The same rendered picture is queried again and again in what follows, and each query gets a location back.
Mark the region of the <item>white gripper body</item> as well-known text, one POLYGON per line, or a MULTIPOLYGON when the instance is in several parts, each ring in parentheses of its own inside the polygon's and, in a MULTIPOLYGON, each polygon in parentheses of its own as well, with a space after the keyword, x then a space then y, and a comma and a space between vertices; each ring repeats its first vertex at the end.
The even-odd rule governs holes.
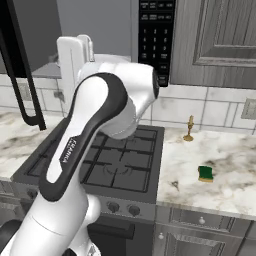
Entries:
POLYGON ((93 42, 88 35, 62 36, 57 39, 61 88, 64 95, 64 115, 69 113, 76 89, 79 70, 86 62, 94 61, 93 42))

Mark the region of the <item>black microwave oven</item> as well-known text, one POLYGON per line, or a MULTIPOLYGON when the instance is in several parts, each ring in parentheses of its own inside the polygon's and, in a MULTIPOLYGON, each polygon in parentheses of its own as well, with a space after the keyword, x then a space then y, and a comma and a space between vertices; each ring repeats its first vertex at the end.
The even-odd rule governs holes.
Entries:
POLYGON ((88 35, 98 62, 153 66, 169 80, 176 0, 57 0, 64 36, 88 35))

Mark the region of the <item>black microwave door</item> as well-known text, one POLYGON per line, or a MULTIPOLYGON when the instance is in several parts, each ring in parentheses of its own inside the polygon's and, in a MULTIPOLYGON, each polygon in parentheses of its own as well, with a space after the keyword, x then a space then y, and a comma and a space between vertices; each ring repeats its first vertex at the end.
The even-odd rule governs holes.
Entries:
POLYGON ((0 0, 0 51, 23 120, 30 126, 38 125, 40 130, 45 130, 46 124, 33 82, 13 0, 0 0), (29 116, 26 113, 18 87, 18 78, 25 78, 28 82, 35 110, 34 116, 29 116))

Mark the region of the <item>green and yellow sponge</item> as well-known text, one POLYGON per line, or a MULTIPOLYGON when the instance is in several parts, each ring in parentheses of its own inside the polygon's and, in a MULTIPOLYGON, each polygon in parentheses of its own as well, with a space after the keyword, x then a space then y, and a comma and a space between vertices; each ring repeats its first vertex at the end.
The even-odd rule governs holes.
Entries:
POLYGON ((212 182, 213 174, 212 168, 208 166, 199 166, 198 167, 199 180, 202 182, 212 182))

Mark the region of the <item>dark grey gas stove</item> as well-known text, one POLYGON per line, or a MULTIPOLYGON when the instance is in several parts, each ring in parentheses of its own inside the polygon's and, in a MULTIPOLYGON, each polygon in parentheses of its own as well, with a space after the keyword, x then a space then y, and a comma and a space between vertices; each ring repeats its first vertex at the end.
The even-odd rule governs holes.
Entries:
POLYGON ((152 256, 155 208, 164 129, 140 125, 135 133, 114 140, 96 136, 80 170, 80 182, 88 194, 100 200, 101 214, 93 223, 127 228, 135 225, 134 237, 124 239, 89 232, 102 256, 152 256), (118 203, 118 212, 107 205, 118 203), (132 216, 128 208, 136 205, 140 214, 132 216))

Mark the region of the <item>grey base cupboard door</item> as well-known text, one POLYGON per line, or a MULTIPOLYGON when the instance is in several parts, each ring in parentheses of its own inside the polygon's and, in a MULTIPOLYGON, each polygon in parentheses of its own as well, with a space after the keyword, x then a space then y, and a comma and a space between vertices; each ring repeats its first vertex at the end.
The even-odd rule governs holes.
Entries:
POLYGON ((173 225, 155 225, 154 256, 228 256, 228 238, 173 225), (164 239, 158 239, 163 233, 164 239))

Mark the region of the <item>grey drawer front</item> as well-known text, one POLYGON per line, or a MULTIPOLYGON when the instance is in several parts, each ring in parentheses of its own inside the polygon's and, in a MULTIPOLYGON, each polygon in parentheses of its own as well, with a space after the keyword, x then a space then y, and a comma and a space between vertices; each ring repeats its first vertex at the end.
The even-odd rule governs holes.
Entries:
POLYGON ((235 236, 243 236, 251 223, 250 220, 177 208, 173 208, 170 211, 169 220, 235 236), (204 218, 205 224, 199 223, 200 217, 204 218))
POLYGON ((15 193, 12 189, 12 186, 7 181, 0 180, 0 201, 2 202, 10 202, 15 200, 15 193))

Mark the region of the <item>grey wall outlet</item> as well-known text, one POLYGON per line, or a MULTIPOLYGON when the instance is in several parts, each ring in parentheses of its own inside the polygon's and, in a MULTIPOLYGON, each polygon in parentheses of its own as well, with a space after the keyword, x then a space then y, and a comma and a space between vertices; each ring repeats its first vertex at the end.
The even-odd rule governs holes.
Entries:
POLYGON ((256 99, 246 99, 241 118, 256 120, 256 99))
POLYGON ((26 83, 19 83, 18 88, 21 94, 21 97, 24 101, 31 101, 31 94, 29 90, 29 86, 26 83))

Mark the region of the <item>gold candlestick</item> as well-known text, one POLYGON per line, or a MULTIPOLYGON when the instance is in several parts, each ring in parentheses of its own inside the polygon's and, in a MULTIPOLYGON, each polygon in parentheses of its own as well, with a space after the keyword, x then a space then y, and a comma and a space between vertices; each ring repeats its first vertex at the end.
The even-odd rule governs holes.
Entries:
POLYGON ((185 141, 191 142, 191 141, 193 141, 193 137, 191 136, 191 130, 194 126, 194 116, 193 115, 190 115, 187 126, 188 126, 188 132, 186 135, 183 136, 183 139, 185 141))

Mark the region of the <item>grey wall cupboard door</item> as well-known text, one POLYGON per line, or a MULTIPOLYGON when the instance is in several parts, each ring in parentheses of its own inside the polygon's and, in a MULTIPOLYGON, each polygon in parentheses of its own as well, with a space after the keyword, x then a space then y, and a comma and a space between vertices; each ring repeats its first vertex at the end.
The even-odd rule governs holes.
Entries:
POLYGON ((256 90, 256 0, 177 0, 170 82, 256 90))

